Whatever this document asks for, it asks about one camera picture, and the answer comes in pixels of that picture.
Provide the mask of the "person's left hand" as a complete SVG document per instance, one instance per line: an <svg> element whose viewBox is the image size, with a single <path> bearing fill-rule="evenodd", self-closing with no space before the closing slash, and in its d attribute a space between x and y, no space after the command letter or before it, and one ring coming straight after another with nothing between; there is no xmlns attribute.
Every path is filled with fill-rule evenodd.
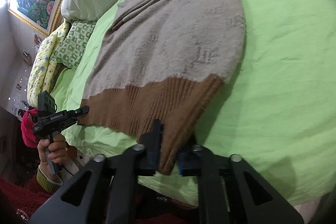
<svg viewBox="0 0 336 224"><path fill-rule="evenodd" d="M38 144L41 171L50 178L54 175L50 172L48 160L55 164L64 164L68 161L67 143L63 135L55 135L54 142L49 139L41 139Z"/></svg>

